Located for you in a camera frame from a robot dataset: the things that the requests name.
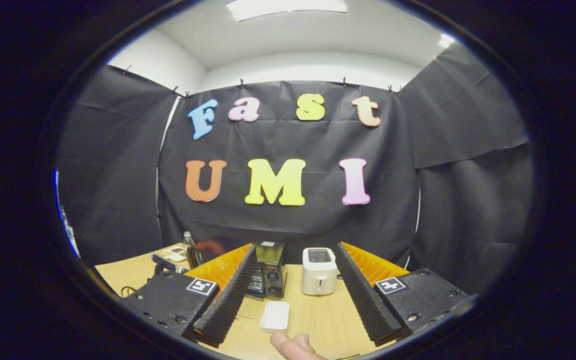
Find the ceiling light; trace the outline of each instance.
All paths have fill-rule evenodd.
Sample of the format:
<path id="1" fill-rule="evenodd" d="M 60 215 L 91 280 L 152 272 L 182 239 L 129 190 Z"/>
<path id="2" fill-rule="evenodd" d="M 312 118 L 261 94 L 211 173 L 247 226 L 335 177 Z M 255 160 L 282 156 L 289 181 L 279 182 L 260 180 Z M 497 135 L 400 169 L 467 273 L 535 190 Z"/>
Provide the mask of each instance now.
<path id="1" fill-rule="evenodd" d="M 446 34 L 441 34 L 441 39 L 439 40 L 439 46 L 447 49 L 450 46 L 450 44 L 452 44 L 454 42 L 455 42 L 454 38 L 451 38 L 450 36 L 448 36 Z"/>
<path id="2" fill-rule="evenodd" d="M 226 7 L 237 21 L 300 10 L 346 12 L 345 0 L 235 0 Z"/>

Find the blue foam letter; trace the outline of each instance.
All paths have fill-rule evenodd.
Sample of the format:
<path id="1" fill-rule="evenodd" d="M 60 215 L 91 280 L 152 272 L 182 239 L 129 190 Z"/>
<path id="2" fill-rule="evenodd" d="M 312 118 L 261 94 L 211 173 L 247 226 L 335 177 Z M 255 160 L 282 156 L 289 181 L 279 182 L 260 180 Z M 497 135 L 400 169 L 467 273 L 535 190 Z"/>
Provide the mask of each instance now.
<path id="1" fill-rule="evenodd" d="M 213 112 L 213 108 L 216 107 L 217 104 L 217 100 L 211 98 L 201 106 L 188 112 L 188 117 L 192 120 L 192 126 L 194 126 L 194 135 L 192 135 L 193 139 L 197 140 L 210 133 L 210 130 L 213 129 L 213 126 L 208 125 L 207 121 L 212 123 L 213 120 L 215 120 L 215 112 Z"/>

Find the white wall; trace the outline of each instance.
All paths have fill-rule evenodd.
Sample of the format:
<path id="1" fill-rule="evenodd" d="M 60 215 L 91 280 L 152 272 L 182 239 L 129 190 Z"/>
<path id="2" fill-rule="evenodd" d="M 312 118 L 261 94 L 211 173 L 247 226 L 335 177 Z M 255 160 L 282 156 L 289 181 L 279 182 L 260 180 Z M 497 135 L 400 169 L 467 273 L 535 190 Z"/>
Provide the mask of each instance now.
<path id="1" fill-rule="evenodd" d="M 162 32 L 150 30 L 134 39 L 115 55 L 108 64 L 153 80 L 183 94 L 197 92 L 206 68 L 188 51 Z"/>
<path id="2" fill-rule="evenodd" d="M 421 68 L 372 55 L 349 52 L 289 52 L 265 55 L 209 70 L 197 92 L 279 80 L 320 80 L 368 85 L 394 91 L 406 85 Z"/>

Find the ceiling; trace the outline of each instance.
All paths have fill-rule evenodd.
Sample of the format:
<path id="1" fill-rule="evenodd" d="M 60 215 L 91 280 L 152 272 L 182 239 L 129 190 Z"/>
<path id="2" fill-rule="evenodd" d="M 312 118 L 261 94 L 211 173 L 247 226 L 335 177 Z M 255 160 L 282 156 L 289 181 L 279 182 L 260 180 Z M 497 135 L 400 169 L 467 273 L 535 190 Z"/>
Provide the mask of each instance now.
<path id="1" fill-rule="evenodd" d="M 254 57 L 339 51 L 423 68 L 441 31 L 384 0 L 346 0 L 346 13 L 293 11 L 237 22 L 232 0 L 204 0 L 157 29 L 210 70 Z"/>

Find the black curtain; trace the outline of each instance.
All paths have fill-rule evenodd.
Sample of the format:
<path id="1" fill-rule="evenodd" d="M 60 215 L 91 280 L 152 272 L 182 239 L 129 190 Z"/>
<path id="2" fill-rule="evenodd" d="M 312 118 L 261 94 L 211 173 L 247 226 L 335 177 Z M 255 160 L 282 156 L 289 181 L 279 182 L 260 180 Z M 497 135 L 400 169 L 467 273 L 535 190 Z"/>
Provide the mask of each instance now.
<path id="1" fill-rule="evenodd" d="M 409 268 L 482 292 L 525 240 L 533 204 L 533 155 L 519 109 L 459 43 L 411 80 L 400 101 L 421 191 Z"/>
<path id="2" fill-rule="evenodd" d="M 57 155 L 59 200 L 89 264 L 163 248 L 156 167 L 175 98 L 106 65 L 71 109 Z"/>
<path id="3" fill-rule="evenodd" d="M 321 94 L 325 115 L 302 121 L 296 115 L 302 94 Z M 378 104 L 377 127 L 361 123 L 352 100 L 368 96 Z M 228 112 L 246 97 L 261 102 L 259 118 L 233 121 Z M 188 114 L 217 100 L 211 132 L 193 139 Z M 302 159 L 302 206 L 264 201 L 248 204 L 248 162 L 267 159 L 278 173 L 288 159 Z M 339 162 L 363 158 L 365 205 L 344 205 L 345 173 Z M 208 162 L 224 160 L 221 190 L 198 202 L 185 192 L 188 160 L 201 160 L 201 189 L 210 186 Z M 301 264 L 302 250 L 349 242 L 403 266 L 408 259 L 418 210 L 418 178 L 402 105 L 384 89 L 320 81 L 276 81 L 213 89 L 182 100 L 166 133 L 158 166 L 159 210 L 164 243 L 180 242 L 183 231 L 195 241 L 214 236 L 286 242 L 287 260 Z"/>

